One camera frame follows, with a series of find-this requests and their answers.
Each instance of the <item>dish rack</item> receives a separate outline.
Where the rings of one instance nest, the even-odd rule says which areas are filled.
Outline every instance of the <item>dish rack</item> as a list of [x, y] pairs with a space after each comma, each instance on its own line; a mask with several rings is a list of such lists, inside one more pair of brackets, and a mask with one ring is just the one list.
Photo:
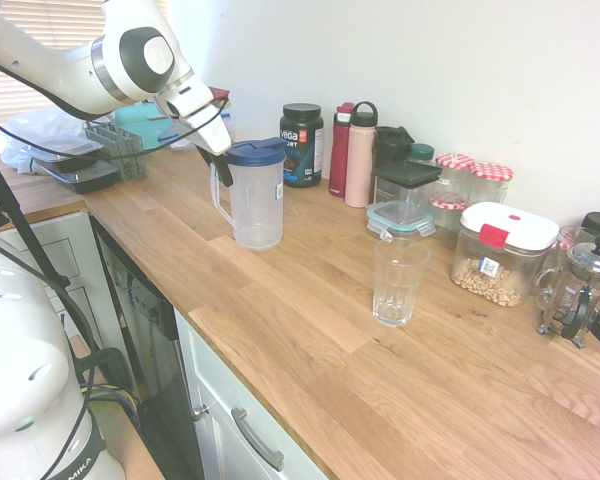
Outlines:
[[[103, 152], [109, 157], [128, 155], [142, 151], [142, 138], [111, 123], [93, 125], [87, 122], [85, 135], [89, 140], [102, 145]], [[144, 156], [107, 160], [118, 167], [118, 178], [123, 182], [147, 176]]]

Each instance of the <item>white cabinet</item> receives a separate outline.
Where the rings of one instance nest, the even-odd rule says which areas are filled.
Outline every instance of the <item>white cabinet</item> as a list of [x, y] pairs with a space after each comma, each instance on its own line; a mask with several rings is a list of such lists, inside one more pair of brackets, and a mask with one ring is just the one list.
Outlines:
[[206, 479], [326, 480], [178, 312], [176, 320], [192, 406], [207, 411], [196, 424]]
[[[31, 228], [54, 268], [71, 281], [67, 293], [87, 317], [96, 343], [100, 347], [119, 349], [129, 362], [89, 215], [78, 212], [34, 223]], [[0, 232], [0, 237], [23, 252], [27, 263], [39, 270], [15, 229]], [[50, 287], [46, 287], [46, 291], [58, 316], [66, 315], [56, 293]], [[75, 324], [68, 316], [65, 316], [65, 330], [70, 337], [79, 335]]]

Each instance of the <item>pink water bottle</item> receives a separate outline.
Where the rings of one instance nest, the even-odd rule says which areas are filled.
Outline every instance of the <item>pink water bottle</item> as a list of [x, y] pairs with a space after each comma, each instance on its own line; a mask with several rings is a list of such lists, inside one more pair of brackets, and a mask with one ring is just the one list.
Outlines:
[[353, 103], [345, 102], [337, 108], [333, 116], [333, 147], [331, 148], [331, 170], [329, 172], [329, 193], [334, 197], [344, 197], [347, 183], [347, 154], [349, 152], [349, 126]]
[[[361, 105], [369, 106], [371, 112], [359, 112], [358, 109]], [[351, 127], [349, 128], [344, 203], [350, 207], [363, 208], [369, 204], [376, 125], [378, 125], [378, 110], [375, 105], [371, 102], [358, 103], [351, 113]]]

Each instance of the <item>red water bottle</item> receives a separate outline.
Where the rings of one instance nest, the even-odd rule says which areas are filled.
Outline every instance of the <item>red water bottle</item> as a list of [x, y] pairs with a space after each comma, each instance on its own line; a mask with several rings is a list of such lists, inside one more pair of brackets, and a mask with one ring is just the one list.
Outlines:
[[333, 147], [331, 148], [331, 170], [329, 173], [329, 193], [344, 197], [347, 183], [347, 157], [349, 151], [349, 126], [354, 104], [345, 102], [333, 116]]

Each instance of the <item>white wall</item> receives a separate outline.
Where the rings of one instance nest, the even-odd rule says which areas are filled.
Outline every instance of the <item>white wall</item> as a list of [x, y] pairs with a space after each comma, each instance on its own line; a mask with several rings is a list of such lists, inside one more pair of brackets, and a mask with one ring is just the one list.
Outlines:
[[320, 104], [330, 130], [370, 100], [438, 153], [512, 167], [510, 205], [561, 225], [600, 211], [600, 0], [172, 3], [239, 139], [276, 136], [285, 103]]

